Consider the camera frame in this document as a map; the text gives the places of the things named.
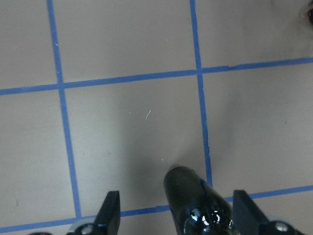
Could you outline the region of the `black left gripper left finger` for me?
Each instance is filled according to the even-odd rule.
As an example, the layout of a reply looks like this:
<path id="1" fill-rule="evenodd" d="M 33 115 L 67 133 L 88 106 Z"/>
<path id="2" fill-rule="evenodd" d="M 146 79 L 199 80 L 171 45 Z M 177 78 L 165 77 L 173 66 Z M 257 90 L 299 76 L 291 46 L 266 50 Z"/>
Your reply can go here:
<path id="1" fill-rule="evenodd" d="M 116 235 L 119 226 L 120 194 L 119 191 L 109 191 L 95 219 L 75 222 L 67 235 Z"/>

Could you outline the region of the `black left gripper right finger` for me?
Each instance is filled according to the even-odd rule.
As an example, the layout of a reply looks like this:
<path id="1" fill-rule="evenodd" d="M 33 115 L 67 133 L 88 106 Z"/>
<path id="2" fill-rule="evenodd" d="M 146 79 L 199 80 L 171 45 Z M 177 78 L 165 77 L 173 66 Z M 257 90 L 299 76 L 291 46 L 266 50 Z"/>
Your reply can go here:
<path id="1" fill-rule="evenodd" d="M 244 190 L 233 191 L 233 222 L 242 235 L 301 235 L 290 223 L 269 220 Z"/>

